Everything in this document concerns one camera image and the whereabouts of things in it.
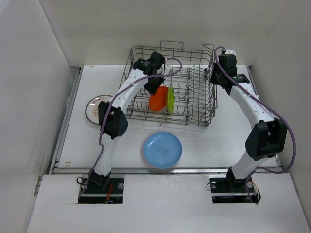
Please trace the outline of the white plate orange sunburst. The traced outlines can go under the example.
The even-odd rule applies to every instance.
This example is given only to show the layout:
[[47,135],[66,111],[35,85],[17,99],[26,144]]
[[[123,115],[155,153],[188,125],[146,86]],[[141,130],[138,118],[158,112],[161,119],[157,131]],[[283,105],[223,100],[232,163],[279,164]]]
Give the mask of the white plate orange sunburst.
[[99,104],[103,102],[108,102],[112,99],[111,95],[99,95],[91,99],[85,108],[85,116],[87,120],[95,125],[98,125],[99,123]]

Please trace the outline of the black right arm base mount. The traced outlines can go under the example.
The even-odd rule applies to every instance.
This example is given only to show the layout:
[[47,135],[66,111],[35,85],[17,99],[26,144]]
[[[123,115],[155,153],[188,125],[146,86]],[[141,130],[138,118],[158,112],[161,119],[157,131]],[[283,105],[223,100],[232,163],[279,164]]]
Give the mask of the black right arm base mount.
[[210,177],[209,190],[213,204],[254,203],[261,201],[261,193],[250,179],[247,183],[230,184],[226,177]]

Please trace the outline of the lime green plastic plate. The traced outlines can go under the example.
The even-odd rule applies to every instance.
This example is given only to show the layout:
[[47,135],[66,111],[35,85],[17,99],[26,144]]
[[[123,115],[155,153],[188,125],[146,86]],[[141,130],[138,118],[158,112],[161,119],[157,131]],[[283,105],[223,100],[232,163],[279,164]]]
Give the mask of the lime green plastic plate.
[[168,113],[172,115],[174,112],[174,91],[172,87],[168,88],[166,106]]

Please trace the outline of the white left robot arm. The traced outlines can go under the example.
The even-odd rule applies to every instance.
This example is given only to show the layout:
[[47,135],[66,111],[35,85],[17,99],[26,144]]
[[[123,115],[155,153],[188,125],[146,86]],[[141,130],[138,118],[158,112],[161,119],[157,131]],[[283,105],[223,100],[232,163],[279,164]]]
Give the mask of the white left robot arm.
[[139,58],[112,99],[99,104],[99,145],[102,149],[88,174],[86,188],[94,188],[100,193],[108,189],[115,138],[123,136],[128,127],[124,112],[140,89],[144,88],[151,95],[156,94],[165,80],[157,72],[166,70],[165,63],[164,56],[158,52],[153,52],[147,60]]

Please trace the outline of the orange plastic plate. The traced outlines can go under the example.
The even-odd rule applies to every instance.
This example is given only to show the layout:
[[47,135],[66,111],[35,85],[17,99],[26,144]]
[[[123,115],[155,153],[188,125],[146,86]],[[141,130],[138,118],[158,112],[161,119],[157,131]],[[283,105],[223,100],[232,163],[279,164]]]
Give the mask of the orange plastic plate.
[[157,93],[149,98],[149,109],[152,111],[160,111],[166,106],[168,88],[161,86]]

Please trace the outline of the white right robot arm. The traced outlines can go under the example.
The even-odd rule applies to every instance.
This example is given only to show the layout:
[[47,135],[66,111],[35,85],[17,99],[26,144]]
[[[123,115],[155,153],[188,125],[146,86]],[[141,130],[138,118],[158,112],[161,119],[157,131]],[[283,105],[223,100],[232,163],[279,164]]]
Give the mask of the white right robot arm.
[[222,49],[215,57],[210,82],[219,85],[239,105],[252,128],[245,142],[245,153],[229,168],[225,185],[230,192],[245,189],[247,178],[263,162],[282,152],[287,126],[282,119],[260,104],[250,80],[237,73],[237,59],[233,50]]

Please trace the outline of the light blue plastic plate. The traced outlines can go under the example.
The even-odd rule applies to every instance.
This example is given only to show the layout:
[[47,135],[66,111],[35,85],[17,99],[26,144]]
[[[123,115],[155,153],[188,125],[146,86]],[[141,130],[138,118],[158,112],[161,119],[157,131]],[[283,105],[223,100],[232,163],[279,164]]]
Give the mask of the light blue plastic plate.
[[182,152],[180,140],[169,132],[157,132],[150,135],[142,146],[142,156],[146,163],[158,169],[175,166]]

